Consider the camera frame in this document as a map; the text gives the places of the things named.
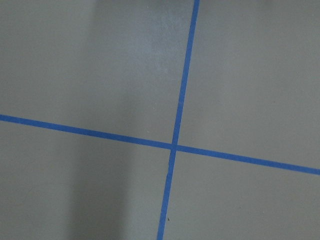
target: floor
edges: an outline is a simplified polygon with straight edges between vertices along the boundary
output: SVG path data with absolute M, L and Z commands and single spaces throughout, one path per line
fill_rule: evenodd
M 319 239 L 318 0 L 0 18 L 0 239 Z

